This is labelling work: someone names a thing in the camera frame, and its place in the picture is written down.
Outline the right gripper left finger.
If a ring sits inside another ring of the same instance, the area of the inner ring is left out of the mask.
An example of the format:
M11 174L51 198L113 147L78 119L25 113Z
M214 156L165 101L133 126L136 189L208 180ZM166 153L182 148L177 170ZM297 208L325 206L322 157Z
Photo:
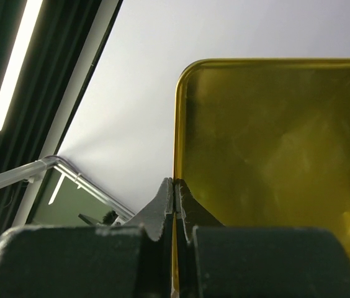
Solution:
M0 297L169 297L173 181L123 225L23 226L0 236Z

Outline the gold tin lid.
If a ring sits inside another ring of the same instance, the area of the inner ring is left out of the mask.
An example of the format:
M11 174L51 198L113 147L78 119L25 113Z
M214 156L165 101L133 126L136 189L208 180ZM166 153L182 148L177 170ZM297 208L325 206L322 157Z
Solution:
M224 225L325 228L350 259L350 58L193 62L173 176Z

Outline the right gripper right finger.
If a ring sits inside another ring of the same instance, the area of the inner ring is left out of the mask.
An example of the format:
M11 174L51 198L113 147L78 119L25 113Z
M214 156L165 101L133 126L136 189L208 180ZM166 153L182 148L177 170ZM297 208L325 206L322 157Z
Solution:
M350 260L313 227L226 227L174 184L181 297L350 297Z

